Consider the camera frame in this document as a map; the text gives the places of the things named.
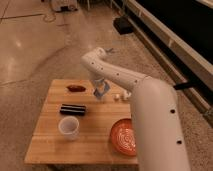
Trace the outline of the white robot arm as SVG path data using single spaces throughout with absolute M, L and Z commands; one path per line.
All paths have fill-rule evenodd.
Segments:
M 191 171 L 174 88 L 163 80 L 105 61 L 97 47 L 82 57 L 90 72 L 94 95 L 100 99 L 109 82 L 131 93 L 130 110 L 138 165 L 144 171 Z

